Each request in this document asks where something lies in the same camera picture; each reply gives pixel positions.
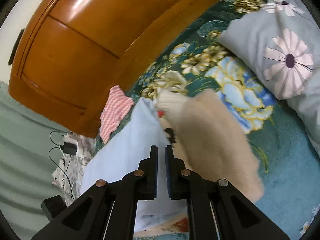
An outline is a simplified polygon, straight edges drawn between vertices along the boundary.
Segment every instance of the flower pattern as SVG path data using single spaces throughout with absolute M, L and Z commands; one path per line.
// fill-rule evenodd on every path
M 162 89 L 186 95 L 188 90 L 187 80 L 178 72 L 169 70 L 160 76 L 160 79 L 151 82 L 147 88 L 142 90 L 141 96 L 149 99 L 156 99 Z
M 214 39 L 218 38 L 220 34 L 221 34 L 221 31 L 211 31 L 208 34 L 208 38 L 211 40 L 214 40 Z
M 320 210 L 320 204 L 313 208 L 313 210 L 312 210 L 313 218 L 311 219 L 310 222 L 305 222 L 304 223 L 303 227 L 300 229 L 300 236 L 303 236 L 303 234 L 307 231 L 307 229 L 309 228 L 310 224 L 315 219 L 315 216 L 318 214 L 319 210 Z
M 233 5 L 238 13 L 250 13 L 259 10 L 263 6 L 263 0 L 236 0 Z
M 207 53 L 201 53 L 194 55 L 188 59 L 185 59 L 181 64 L 183 74 L 192 73 L 193 75 L 199 75 L 200 71 L 205 71 L 210 64 L 210 55 Z
M 279 11 L 284 11 L 287 16 L 295 16 L 295 12 L 303 14 L 304 11 L 296 7 L 295 5 L 288 3 L 284 0 L 273 0 L 274 2 L 267 3 L 263 5 L 263 8 L 268 13 L 275 13 Z
M 274 92 L 279 99 L 288 99 L 300 95 L 304 90 L 304 81 L 312 73 L 313 60 L 311 53 L 305 53 L 306 44 L 288 28 L 283 30 L 283 37 L 273 38 L 281 49 L 265 48 L 265 58 L 277 62 L 266 69 L 263 74 L 266 80 L 277 77 Z
M 154 71 L 156 69 L 156 62 L 151 63 L 148 68 L 142 73 L 142 75 L 139 77 L 138 84 L 145 87 L 148 85 L 150 80 L 152 79 L 154 75 Z
M 203 52 L 209 55 L 209 59 L 211 63 L 219 62 L 228 54 L 225 47 L 220 45 L 210 46 L 204 49 Z
M 175 46 L 174 49 L 171 51 L 169 58 L 174 59 L 174 58 L 178 57 L 179 55 L 185 53 L 187 51 L 188 47 L 189 47 L 189 43 L 187 43 L 187 42 L 184 42 L 182 44 Z
M 245 133 L 261 129 L 271 116 L 275 98 L 238 60 L 225 57 L 205 76 L 214 78 L 220 85 L 217 95 Z

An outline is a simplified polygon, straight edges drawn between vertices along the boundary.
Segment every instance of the floral bedsheet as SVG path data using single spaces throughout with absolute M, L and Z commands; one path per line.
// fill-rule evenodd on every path
M 156 100 L 161 89 L 190 97 L 214 89 L 240 123 L 260 160 L 265 193 L 256 206 L 295 240 L 319 209 L 320 159 L 297 114 L 277 100 L 241 59 L 216 42 L 230 21 L 259 10 L 265 3 L 219 1 L 167 47 L 140 76 L 130 94 Z M 129 120 L 130 116 L 114 134 Z M 179 238 L 188 236 L 179 234 Z M 177 235 L 150 239 L 172 240 Z

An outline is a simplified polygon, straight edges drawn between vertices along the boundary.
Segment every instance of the gray cloth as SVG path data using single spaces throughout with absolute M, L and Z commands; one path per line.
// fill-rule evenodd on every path
M 30 239 L 49 221 L 40 205 L 59 195 L 51 185 L 55 165 L 48 158 L 53 130 L 65 130 L 19 104 L 0 82 L 0 209 L 21 240 Z M 53 134 L 57 142 L 60 135 Z M 52 150 L 58 162 L 59 150 Z
M 219 42 L 277 98 L 287 99 L 320 154 L 320 30 L 301 0 L 268 2 L 232 21 Z

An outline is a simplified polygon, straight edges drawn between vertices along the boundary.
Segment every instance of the beige towel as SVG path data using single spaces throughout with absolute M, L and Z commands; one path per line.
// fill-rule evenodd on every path
M 237 120 L 213 90 L 194 98 L 163 90 L 157 108 L 181 141 L 185 154 L 180 158 L 202 178 L 227 179 L 252 202 L 263 195 L 259 161 Z

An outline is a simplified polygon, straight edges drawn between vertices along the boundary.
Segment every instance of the white wall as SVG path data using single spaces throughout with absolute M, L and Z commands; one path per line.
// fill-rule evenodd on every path
M 8 61 L 14 43 L 42 0 L 19 0 L 0 28 L 0 81 L 9 83 L 11 66 Z

